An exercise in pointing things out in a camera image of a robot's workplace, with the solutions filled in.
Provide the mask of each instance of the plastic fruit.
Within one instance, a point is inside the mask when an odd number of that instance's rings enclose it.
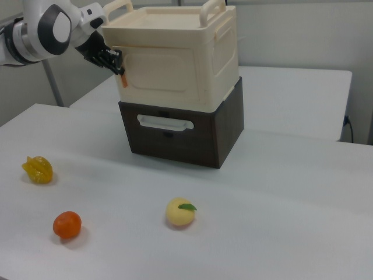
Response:
[[[172,199],[166,208],[166,217],[174,226],[185,226],[194,220],[196,208],[185,198]]]
[[[82,220],[75,212],[68,211],[60,214],[53,223],[53,231],[62,239],[77,236],[82,227]]]
[[[53,168],[49,161],[42,156],[34,158],[27,157],[27,162],[22,164],[22,168],[27,172],[31,181],[38,184],[47,184],[53,178]]]

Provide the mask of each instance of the orange tag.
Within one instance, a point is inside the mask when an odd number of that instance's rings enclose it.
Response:
[[[127,78],[126,78],[126,75],[125,74],[123,74],[122,75],[122,86],[123,86],[123,88],[125,87],[128,87],[128,83],[127,83]]]

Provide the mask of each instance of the drawer handle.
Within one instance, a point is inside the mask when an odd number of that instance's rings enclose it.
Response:
[[[191,121],[155,117],[153,115],[138,115],[138,121],[143,127],[159,128],[161,130],[184,131],[194,128]]]

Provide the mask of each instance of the white handle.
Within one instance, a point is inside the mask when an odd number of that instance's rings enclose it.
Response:
[[[220,12],[226,11],[226,2],[224,0],[209,0],[203,4],[199,14],[199,23],[201,27],[207,27],[207,17],[217,6],[219,6]]]
[[[155,117],[153,115],[138,115],[138,121],[143,127],[159,128],[161,130],[184,131],[194,128],[191,121]]]
[[[115,0],[111,3],[108,3],[104,6],[104,12],[109,22],[109,15],[112,11],[119,9],[120,7],[126,6],[127,12],[133,12],[133,6],[131,0]]]

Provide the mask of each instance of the power cord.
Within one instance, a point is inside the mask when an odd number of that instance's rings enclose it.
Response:
[[[344,119],[343,119],[343,127],[345,127],[347,124],[350,125],[350,130],[351,130],[351,143],[354,142],[354,131],[352,130],[352,124],[351,124],[351,121],[350,121],[350,117],[349,116],[344,116]]]

